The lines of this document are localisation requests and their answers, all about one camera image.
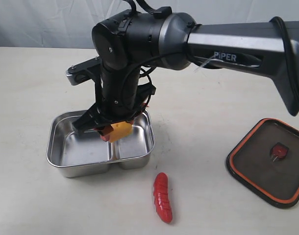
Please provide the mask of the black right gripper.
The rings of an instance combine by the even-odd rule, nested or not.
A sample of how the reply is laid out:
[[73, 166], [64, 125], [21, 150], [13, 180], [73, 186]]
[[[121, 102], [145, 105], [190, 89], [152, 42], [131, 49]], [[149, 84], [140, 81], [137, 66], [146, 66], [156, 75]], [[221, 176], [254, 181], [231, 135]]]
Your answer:
[[112, 71], [100, 66], [100, 77], [94, 82], [95, 103], [73, 122], [75, 130], [79, 133], [96, 130], [100, 138], [107, 142], [113, 131], [111, 124], [123, 121], [133, 124], [156, 90], [150, 79], [143, 85], [138, 84], [139, 79], [149, 78], [154, 69], [150, 66], [130, 66]]

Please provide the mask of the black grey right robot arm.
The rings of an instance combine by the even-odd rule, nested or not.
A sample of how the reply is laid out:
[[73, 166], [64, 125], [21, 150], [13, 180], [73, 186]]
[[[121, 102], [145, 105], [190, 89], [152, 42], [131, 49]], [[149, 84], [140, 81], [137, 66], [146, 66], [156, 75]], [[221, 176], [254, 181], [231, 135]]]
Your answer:
[[202, 25], [168, 8], [126, 10], [96, 24], [92, 41], [98, 56], [67, 72], [73, 85], [95, 84], [95, 103], [73, 123], [78, 132], [105, 136], [112, 124], [131, 122], [155, 93], [151, 81], [139, 85], [141, 77], [190, 64], [270, 78], [288, 112], [299, 114], [299, 21]]

